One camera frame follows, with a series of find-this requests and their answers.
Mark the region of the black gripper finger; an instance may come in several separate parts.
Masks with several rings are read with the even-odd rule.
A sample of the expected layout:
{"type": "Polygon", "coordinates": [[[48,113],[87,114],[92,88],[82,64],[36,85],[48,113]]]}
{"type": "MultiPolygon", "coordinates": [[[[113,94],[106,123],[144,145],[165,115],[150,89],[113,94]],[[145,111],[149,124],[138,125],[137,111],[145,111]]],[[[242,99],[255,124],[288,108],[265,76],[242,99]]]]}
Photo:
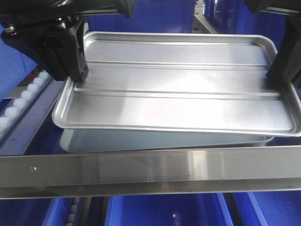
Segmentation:
{"type": "Polygon", "coordinates": [[[301,87],[301,2],[299,0],[246,0],[253,14],[271,12],[285,15],[285,34],[281,47],[266,74],[274,87],[292,83],[301,87]]]}

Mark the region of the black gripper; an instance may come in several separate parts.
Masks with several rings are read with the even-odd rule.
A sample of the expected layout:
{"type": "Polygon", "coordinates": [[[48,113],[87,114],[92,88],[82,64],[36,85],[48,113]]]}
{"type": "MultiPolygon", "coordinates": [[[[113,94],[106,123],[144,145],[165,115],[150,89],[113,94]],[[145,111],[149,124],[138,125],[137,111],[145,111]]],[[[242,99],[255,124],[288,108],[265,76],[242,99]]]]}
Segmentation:
{"type": "Polygon", "coordinates": [[[85,16],[123,14],[132,0],[2,0],[3,42],[22,52],[55,80],[83,82],[88,74],[84,51],[85,16]]]}

